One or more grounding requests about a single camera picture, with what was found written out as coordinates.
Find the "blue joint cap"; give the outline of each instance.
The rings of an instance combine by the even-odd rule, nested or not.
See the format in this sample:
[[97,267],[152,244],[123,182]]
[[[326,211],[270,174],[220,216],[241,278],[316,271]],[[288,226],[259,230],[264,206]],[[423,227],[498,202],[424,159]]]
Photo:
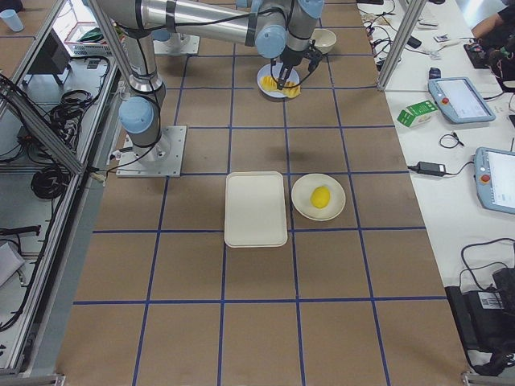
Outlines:
[[312,18],[320,18],[323,10],[323,0],[299,0],[300,7]]
[[256,14],[259,11],[259,8],[261,8],[262,3],[263,3],[263,0],[252,0],[252,6],[250,7],[250,12],[254,12]]
[[152,31],[152,39],[157,40],[158,42],[166,42],[170,37],[171,32],[166,28]]
[[263,58],[277,58],[286,46],[286,30],[277,24],[265,27],[257,34],[255,45]]
[[249,8],[252,0],[236,0],[236,6],[238,8]]
[[133,96],[122,102],[118,109],[118,119],[129,134],[141,134],[152,125],[154,109],[145,98]]

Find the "blue cup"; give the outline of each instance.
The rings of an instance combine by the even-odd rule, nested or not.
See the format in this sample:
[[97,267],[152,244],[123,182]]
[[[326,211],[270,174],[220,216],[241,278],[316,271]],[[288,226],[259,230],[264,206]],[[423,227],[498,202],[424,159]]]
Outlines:
[[0,12],[0,18],[14,32],[20,32],[23,29],[23,23],[15,10],[3,10]]

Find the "plate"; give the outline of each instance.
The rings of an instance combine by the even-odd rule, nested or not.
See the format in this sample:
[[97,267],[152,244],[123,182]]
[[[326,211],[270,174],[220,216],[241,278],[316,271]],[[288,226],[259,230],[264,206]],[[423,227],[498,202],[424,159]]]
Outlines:
[[280,247],[287,242],[280,173],[251,171],[227,176],[224,240],[232,248]]
[[[326,207],[318,209],[311,204],[311,194],[317,187],[325,186],[331,192],[331,200]],[[304,175],[294,184],[291,200],[297,211],[315,221],[327,221],[337,217],[345,207],[345,191],[333,177],[321,174]]]
[[[277,63],[272,68],[272,73],[274,74],[274,78],[279,78],[279,73],[282,68],[282,63]],[[261,79],[267,75],[270,75],[270,65],[267,64],[266,66],[263,66],[261,70],[257,73],[257,86],[261,91],[263,91],[266,95],[273,98],[286,98],[286,95],[284,95],[282,92],[279,91],[265,91],[263,87],[261,86]],[[299,74],[295,71],[294,68],[291,69],[290,76],[288,79],[290,82],[293,82],[295,84],[298,84],[300,81]]]

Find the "square white plate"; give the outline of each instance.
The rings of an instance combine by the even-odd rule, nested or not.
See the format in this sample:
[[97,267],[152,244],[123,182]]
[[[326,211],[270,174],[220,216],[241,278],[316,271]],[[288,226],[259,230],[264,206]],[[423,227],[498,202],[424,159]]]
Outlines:
[[236,172],[225,182],[225,243],[232,248],[280,247],[288,240],[282,175]]

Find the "yellow food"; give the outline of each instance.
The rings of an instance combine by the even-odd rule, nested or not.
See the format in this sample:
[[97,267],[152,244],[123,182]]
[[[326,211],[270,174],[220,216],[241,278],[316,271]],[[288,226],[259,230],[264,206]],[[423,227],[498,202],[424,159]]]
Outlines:
[[322,209],[331,201],[331,192],[325,186],[317,187],[313,190],[313,193],[311,193],[310,201],[314,207]]
[[290,82],[289,80],[287,80],[284,85],[285,87],[293,88],[283,88],[282,90],[277,89],[277,82],[270,75],[263,76],[261,80],[259,80],[259,83],[261,84],[261,87],[263,87],[263,90],[268,92],[279,91],[289,98],[295,98],[300,94],[300,86],[293,87],[295,86],[295,83]]

